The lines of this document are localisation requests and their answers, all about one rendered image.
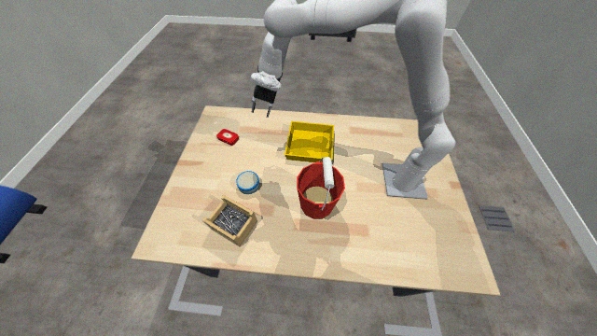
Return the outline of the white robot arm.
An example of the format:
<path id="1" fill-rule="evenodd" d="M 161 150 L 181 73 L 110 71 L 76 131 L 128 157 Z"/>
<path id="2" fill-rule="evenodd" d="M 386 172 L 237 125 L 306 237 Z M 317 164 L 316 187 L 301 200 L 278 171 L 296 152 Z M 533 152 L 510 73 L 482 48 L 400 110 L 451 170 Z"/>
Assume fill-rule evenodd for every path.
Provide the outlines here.
<path id="1" fill-rule="evenodd" d="M 264 24 L 271 34 L 264 39 L 261 56 L 269 64 L 285 62 L 293 36 L 340 34 L 375 23 L 396 25 L 422 147 L 411 151 L 393 177 L 393 185 L 404 192 L 416 189 L 455 146 L 443 118 L 450 100 L 442 61 L 447 0 L 307 0 L 296 4 L 296 0 L 275 0 L 265 12 Z"/>

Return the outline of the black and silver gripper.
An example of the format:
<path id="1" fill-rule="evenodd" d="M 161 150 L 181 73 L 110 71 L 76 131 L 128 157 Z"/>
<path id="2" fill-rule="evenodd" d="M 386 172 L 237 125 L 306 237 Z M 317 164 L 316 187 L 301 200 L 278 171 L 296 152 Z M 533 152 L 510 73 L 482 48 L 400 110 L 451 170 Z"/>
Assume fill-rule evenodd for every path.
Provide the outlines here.
<path id="1" fill-rule="evenodd" d="M 281 65 L 272 65 L 265 62 L 262 56 L 260 57 L 257 73 L 251 75 L 251 82 L 256 84 L 252 99 L 253 105 L 251 113 L 254 113 L 256 99 L 259 99 L 270 103 L 267 118 L 269 117 L 276 92 L 281 89 L 280 79 L 283 75 L 284 64 L 285 63 Z"/>

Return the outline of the yellow shallow tray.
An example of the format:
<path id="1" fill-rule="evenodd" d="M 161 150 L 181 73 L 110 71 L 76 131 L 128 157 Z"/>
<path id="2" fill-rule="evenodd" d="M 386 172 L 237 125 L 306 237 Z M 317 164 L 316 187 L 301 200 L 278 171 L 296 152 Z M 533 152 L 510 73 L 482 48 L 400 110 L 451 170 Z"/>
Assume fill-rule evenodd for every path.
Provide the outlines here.
<path id="1" fill-rule="evenodd" d="M 334 125 L 291 121 L 285 157 L 291 161 L 332 160 L 333 138 Z"/>

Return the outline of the round tin with blue rim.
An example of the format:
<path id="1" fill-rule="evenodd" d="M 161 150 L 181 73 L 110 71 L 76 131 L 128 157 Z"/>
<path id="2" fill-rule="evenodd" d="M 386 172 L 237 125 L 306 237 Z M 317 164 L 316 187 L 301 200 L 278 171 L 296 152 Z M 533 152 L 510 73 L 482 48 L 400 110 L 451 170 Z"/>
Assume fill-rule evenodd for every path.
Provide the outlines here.
<path id="1" fill-rule="evenodd" d="M 240 192 L 244 194 L 252 194 L 259 188 L 259 179 L 255 172 L 245 171 L 238 175 L 236 184 Z"/>

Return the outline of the wooden crate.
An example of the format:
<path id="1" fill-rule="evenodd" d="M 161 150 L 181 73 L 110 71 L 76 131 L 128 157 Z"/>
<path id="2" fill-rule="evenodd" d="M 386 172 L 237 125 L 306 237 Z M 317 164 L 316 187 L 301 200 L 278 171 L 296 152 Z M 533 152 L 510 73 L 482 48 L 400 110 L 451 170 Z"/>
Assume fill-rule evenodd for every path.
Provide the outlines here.
<path id="1" fill-rule="evenodd" d="M 241 246 L 249 232 L 257 223 L 255 213 L 243 205 L 223 195 L 216 210 L 202 221 L 215 228 L 221 235 Z M 215 230 L 214 229 L 214 230 Z"/>

